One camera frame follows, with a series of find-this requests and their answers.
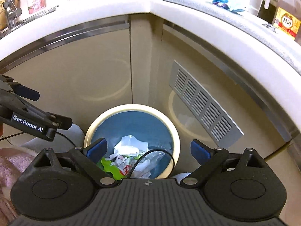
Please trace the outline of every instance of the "ribbed black surface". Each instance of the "ribbed black surface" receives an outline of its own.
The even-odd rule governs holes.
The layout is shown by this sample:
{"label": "ribbed black surface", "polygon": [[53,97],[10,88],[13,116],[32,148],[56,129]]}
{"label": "ribbed black surface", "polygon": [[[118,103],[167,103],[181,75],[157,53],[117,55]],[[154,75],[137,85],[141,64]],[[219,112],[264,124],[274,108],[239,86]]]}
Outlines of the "ribbed black surface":
{"label": "ribbed black surface", "polygon": [[195,189],[180,187],[175,179],[124,179],[118,187],[102,189],[77,215],[52,221],[20,216],[12,226],[281,226],[279,219],[246,223],[213,211]]}

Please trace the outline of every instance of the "blue gripper pad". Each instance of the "blue gripper pad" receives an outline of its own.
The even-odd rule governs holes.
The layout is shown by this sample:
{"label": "blue gripper pad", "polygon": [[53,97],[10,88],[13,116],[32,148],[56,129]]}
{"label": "blue gripper pad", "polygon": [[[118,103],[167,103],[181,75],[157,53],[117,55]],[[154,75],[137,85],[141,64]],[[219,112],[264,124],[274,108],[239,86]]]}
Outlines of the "blue gripper pad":
{"label": "blue gripper pad", "polygon": [[198,140],[193,140],[190,144],[190,152],[193,156],[193,158],[195,158],[195,160],[202,166],[204,165],[207,161],[210,160],[211,155],[213,155],[213,150],[212,152],[209,152],[208,150],[206,150],[205,148],[203,148],[200,144],[200,141]]}
{"label": "blue gripper pad", "polygon": [[93,161],[93,163],[97,164],[106,154],[107,149],[108,144],[106,140],[104,138],[100,138],[84,148],[83,154]]}

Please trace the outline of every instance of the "plastic jug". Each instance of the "plastic jug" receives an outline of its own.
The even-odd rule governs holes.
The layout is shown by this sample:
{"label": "plastic jug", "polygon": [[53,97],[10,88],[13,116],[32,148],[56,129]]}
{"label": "plastic jug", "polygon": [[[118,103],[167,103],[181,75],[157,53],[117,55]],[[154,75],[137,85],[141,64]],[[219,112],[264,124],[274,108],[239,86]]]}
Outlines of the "plastic jug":
{"label": "plastic jug", "polygon": [[301,45],[301,1],[280,0],[273,24]]}

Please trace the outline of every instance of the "trash can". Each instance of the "trash can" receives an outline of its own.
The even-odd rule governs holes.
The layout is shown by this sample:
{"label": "trash can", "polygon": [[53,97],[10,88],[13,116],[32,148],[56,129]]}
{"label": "trash can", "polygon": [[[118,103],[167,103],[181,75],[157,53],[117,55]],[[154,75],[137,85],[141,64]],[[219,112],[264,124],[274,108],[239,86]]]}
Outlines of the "trash can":
{"label": "trash can", "polygon": [[[114,153],[114,146],[122,137],[133,135],[140,141],[148,142],[149,149],[164,149],[172,154],[175,165],[180,154],[180,139],[173,123],[160,111],[145,105],[120,105],[101,114],[89,127],[84,148],[100,138],[108,144],[108,157]],[[158,162],[149,178],[166,178],[173,168],[168,155]]]}

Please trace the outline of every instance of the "sink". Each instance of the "sink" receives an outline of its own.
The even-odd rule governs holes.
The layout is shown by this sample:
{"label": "sink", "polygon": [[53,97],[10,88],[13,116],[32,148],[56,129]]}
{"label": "sink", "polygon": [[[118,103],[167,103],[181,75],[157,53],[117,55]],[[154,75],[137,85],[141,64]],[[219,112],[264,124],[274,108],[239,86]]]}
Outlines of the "sink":
{"label": "sink", "polygon": [[11,29],[11,30],[8,30],[8,29],[7,29],[7,30],[3,31],[3,32],[0,34],[0,39],[2,39],[3,37],[5,37],[6,35],[8,35],[9,33],[11,33],[12,31],[15,31],[16,29],[20,28],[21,26],[26,25],[26,24],[28,24],[29,22],[34,21],[35,19],[38,19],[38,18],[40,18],[40,17],[42,17],[42,16],[45,16],[46,14],[49,14],[49,13],[54,12],[58,6],[59,6],[59,5],[57,5],[57,6],[55,6],[55,7],[52,7],[51,9],[48,9],[48,10],[42,11],[42,12],[40,12],[40,13],[37,13],[37,14],[35,14],[35,15],[33,15],[33,16],[27,18],[27,19],[24,19],[24,20],[22,20],[22,21],[19,21],[19,22],[17,23],[17,26],[16,26],[15,28],[13,28],[13,29]]}

